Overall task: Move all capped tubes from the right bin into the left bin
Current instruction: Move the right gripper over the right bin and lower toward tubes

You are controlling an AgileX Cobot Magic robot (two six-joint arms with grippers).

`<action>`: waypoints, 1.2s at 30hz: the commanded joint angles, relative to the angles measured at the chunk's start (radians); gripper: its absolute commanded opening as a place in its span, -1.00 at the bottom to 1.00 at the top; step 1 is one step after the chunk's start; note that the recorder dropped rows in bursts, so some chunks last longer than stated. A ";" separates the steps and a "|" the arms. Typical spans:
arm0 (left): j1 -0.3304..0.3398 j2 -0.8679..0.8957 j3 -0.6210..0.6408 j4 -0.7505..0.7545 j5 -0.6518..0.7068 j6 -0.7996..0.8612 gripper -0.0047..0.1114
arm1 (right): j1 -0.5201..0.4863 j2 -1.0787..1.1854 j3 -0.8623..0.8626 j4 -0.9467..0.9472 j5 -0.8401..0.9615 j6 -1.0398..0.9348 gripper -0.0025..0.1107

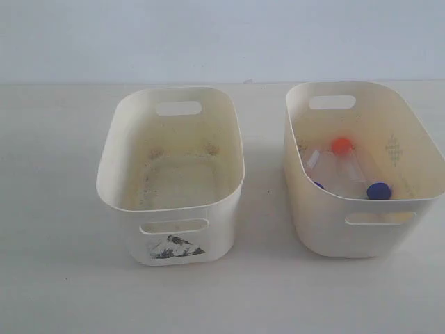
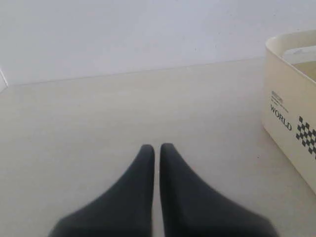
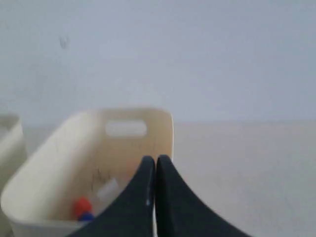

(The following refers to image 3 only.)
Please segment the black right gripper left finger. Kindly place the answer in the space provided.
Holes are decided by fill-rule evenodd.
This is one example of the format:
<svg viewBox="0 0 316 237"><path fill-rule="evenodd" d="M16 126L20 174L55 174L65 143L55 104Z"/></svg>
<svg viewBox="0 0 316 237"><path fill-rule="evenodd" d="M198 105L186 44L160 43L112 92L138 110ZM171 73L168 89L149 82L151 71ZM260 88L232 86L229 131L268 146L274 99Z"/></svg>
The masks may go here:
<svg viewBox="0 0 316 237"><path fill-rule="evenodd" d="M121 194L71 237L152 237L155 161L144 156Z"/></svg>

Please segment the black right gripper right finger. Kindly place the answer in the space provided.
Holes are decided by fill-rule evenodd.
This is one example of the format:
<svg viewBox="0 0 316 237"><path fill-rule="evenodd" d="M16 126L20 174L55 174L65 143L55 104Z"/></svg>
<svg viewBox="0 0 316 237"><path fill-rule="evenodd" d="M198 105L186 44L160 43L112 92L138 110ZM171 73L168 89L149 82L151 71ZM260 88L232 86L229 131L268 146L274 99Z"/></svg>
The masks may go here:
<svg viewBox="0 0 316 237"><path fill-rule="evenodd" d="M157 159L155 208L159 237L249 236L205 205L167 155Z"/></svg>

